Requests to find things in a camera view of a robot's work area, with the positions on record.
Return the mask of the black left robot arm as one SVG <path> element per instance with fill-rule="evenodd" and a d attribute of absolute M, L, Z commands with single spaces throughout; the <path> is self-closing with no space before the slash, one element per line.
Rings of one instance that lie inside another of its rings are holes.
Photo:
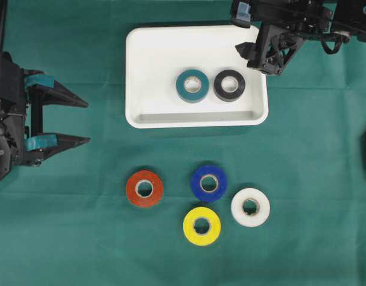
<path fill-rule="evenodd" d="M 48 158 L 86 144 L 89 138 L 46 133 L 43 107 L 66 105 L 87 108 L 88 103 L 54 77 L 26 70 L 0 54 L 0 181 L 13 166 L 39 166 Z"/>

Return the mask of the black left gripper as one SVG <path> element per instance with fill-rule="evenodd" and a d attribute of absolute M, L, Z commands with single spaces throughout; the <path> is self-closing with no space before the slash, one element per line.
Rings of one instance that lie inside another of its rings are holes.
<path fill-rule="evenodd" d="M 45 133 L 43 105 L 87 108 L 88 103 L 38 70 L 22 70 L 19 93 L 4 118 L 4 139 L 11 166 L 39 166 L 63 151 L 86 144 L 89 138 Z"/>

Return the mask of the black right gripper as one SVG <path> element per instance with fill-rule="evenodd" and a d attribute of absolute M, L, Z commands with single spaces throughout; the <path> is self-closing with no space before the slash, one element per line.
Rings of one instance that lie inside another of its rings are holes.
<path fill-rule="evenodd" d="M 255 43 L 235 46 L 250 69 L 279 76 L 308 39 L 320 41 L 333 11 L 323 1 L 250 1 L 251 19 L 261 22 Z"/>

